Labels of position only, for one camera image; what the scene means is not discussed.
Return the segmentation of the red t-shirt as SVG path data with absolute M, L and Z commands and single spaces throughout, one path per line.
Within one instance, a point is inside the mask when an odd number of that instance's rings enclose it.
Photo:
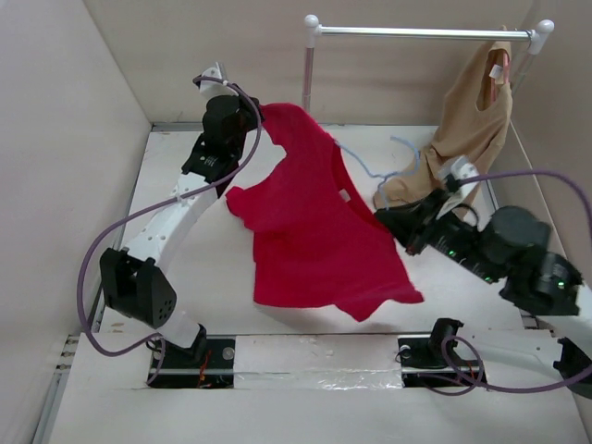
M 226 194 L 230 213 L 253 233 L 254 302 L 334 305 L 358 322 L 384 302 L 423 302 L 331 135 L 297 105 L 262 111 L 267 135 L 285 156 L 258 184 Z

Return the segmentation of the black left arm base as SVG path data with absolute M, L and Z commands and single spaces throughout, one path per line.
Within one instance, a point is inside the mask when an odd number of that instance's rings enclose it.
M 232 389 L 234 387 L 235 336 L 210 336 L 204 327 L 193 346 L 181 349 L 166 342 L 149 341 L 151 352 L 148 386 L 152 389 Z

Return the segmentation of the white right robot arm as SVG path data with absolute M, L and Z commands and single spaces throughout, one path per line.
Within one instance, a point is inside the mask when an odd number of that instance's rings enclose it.
M 550 226 L 518 206 L 495 211 L 482 229 L 453 212 L 437 217 L 426 201 L 379 209 L 375 217 L 409 255 L 427 246 L 488 284 L 504 280 L 499 296 L 535 317 L 579 315 L 576 294 L 582 275 L 549 250 Z

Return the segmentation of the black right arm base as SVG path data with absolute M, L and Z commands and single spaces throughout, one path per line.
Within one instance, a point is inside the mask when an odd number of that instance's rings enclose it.
M 442 396 L 458 397 L 475 389 L 467 378 L 487 381 L 483 364 L 462 358 L 455 351 L 457 341 L 448 342 L 446 351 L 462 376 L 448 365 L 442 355 L 442 341 L 448 336 L 455 336 L 462 327 L 460 320 L 439 318 L 430 333 L 398 337 L 399 349 L 395 360 L 401 365 L 401 383 L 405 389 L 427 389 Z

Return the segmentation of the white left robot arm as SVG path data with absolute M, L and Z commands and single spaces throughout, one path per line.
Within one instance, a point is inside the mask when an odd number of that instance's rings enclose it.
M 177 307 L 166 272 L 198 218 L 237 174 L 246 136 L 261 121 L 258 103 L 250 97 L 210 99 L 203 132 L 181 167 L 169 203 L 122 249 L 109 248 L 100 258 L 106 306 L 159 333 L 189 367 L 205 358 L 204 327 Z

